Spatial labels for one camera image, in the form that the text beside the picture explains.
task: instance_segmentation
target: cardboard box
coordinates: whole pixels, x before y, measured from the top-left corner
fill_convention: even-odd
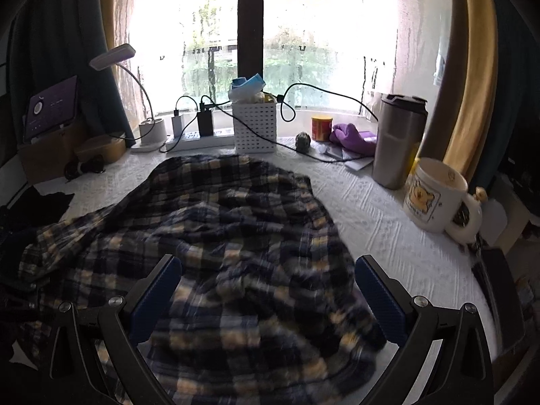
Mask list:
[[[64,176],[64,167],[75,158],[74,149],[88,138],[86,123],[81,118],[72,124],[42,136],[33,144],[18,147],[19,158],[28,184]]]
[[[96,155],[101,155],[107,165],[118,161],[126,152],[126,141],[123,140],[126,135],[123,132],[113,135],[118,135],[121,138],[117,139],[107,134],[98,135],[76,147],[75,155],[81,163],[86,163]]]

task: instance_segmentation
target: white bedsheet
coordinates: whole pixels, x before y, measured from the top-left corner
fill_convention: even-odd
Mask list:
[[[280,139],[294,145],[294,139]],[[150,171],[168,156],[157,151],[148,154],[126,153],[121,160],[106,166],[103,174],[86,174],[69,183],[64,179],[37,186],[42,193],[75,193],[64,219],[81,216],[117,203],[143,182]],[[226,154],[233,150],[206,150]],[[285,148],[273,154],[257,154],[277,166],[309,176],[312,188],[336,222],[341,238],[353,257],[371,254],[384,271],[398,279],[411,295],[424,295],[435,306],[460,308],[465,302],[476,304],[491,359],[497,356],[493,319],[479,284],[470,269],[469,257],[444,234],[434,235],[417,228],[401,209],[403,192],[392,192],[371,179],[371,168],[352,172],[341,163],[321,163]],[[429,377],[439,343],[431,346],[417,382],[406,404],[415,402]],[[397,346],[388,343],[377,357],[377,372],[372,380],[352,393],[340,405],[358,405],[392,359]]]

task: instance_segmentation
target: cartoon print on mug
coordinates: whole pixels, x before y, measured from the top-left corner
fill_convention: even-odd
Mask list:
[[[456,174],[453,170],[448,170],[448,181],[446,182],[447,186],[452,187],[454,183],[456,182]]]
[[[440,197],[441,194],[436,190],[432,190],[422,184],[418,178],[414,178],[407,194],[407,205],[420,219],[428,221]]]

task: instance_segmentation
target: mug handle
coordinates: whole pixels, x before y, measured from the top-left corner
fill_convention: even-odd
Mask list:
[[[463,203],[469,209],[469,223],[464,227],[460,227],[452,221],[446,226],[445,230],[457,243],[467,245],[468,243],[474,243],[476,234],[482,225],[482,206],[479,200],[469,194],[465,195]]]

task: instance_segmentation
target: small rock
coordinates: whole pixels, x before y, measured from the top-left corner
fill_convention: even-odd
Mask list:
[[[301,132],[296,136],[296,150],[302,154],[307,154],[311,147],[311,138],[305,132]]]

